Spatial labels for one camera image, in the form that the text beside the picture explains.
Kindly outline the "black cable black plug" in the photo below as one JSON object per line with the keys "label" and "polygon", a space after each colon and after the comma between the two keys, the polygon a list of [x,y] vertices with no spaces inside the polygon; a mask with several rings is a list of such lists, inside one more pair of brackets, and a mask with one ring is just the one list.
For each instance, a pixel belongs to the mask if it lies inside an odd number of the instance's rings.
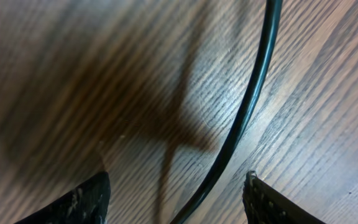
{"label": "black cable black plug", "polygon": [[258,102],[260,92],[267,76],[270,61],[272,59],[275,41],[277,39],[280,15],[282,11],[282,0],[266,0],[264,21],[260,35],[259,48],[257,51],[254,67],[249,79],[249,83],[237,111],[234,122],[229,130],[229,134],[213,162],[210,170],[206,174],[196,192],[189,201],[175,215],[171,224],[183,224],[201,205],[204,199],[219,180],[231,160],[236,147],[238,146],[247,124],[251,119],[252,113]]}

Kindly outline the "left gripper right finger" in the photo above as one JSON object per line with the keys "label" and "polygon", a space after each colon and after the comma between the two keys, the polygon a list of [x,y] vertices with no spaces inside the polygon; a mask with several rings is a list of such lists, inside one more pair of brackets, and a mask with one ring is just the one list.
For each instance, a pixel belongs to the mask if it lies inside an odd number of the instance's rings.
{"label": "left gripper right finger", "polygon": [[242,201],[252,224],[324,224],[257,177],[246,174]]}

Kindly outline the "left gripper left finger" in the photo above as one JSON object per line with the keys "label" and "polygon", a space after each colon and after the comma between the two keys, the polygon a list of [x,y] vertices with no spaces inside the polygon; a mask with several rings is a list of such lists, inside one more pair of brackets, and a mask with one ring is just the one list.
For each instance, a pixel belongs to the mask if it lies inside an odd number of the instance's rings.
{"label": "left gripper left finger", "polygon": [[110,196],[108,173],[98,172],[18,224],[103,224]]}

